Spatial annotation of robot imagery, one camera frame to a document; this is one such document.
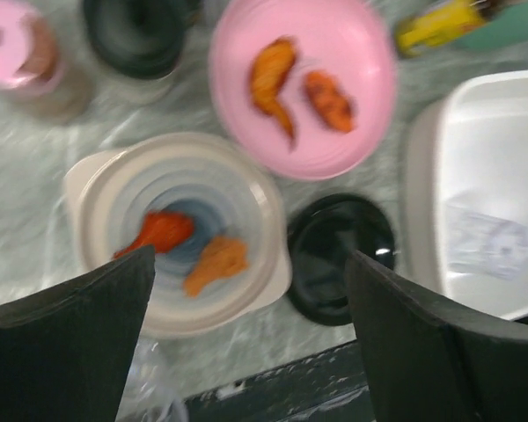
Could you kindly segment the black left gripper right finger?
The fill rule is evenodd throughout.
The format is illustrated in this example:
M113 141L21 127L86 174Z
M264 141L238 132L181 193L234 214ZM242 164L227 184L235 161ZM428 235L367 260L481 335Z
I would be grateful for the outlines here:
M348 302L379 421L528 421L528 324L470 309L361 252Z

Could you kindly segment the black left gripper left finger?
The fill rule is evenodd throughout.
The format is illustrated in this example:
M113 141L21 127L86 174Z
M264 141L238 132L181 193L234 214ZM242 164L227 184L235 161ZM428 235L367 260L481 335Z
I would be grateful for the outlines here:
M0 421L113 421L154 282L143 247L0 305Z

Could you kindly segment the clear drinking glass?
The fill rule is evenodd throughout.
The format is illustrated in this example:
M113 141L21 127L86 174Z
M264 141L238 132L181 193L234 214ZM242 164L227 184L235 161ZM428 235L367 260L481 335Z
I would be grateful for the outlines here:
M116 421L188 422L188 410L169 378L158 342L139 338Z

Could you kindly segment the beige bowl with handles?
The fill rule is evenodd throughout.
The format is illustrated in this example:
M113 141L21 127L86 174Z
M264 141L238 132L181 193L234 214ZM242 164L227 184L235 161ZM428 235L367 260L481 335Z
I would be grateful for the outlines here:
M69 170L64 191L85 271L104 265L131 244L150 212L178 212L194 219L195 233L156 258L143 321L148 336L188 338L212 331L277 301L290 286L281 194L258 164L219 136L165 134L101 151ZM217 235L246 245L248 267L189 296L184 279Z

